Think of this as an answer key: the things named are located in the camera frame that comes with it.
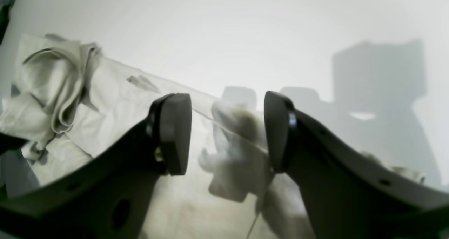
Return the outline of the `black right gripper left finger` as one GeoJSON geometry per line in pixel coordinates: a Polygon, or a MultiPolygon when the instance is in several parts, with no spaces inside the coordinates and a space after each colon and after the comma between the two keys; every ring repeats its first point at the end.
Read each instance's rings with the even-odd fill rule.
{"type": "Polygon", "coordinates": [[[184,175],[191,96],[168,94],[104,153],[69,175],[1,201],[1,231],[21,239],[135,239],[162,175],[184,175]]]}

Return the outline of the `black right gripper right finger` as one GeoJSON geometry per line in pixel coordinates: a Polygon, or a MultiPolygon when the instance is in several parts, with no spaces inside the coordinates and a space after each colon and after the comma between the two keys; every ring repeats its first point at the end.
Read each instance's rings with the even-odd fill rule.
{"type": "Polygon", "coordinates": [[[362,156],[290,98],[266,92],[272,170],[300,188],[318,239],[447,239],[448,194],[362,156]]]}

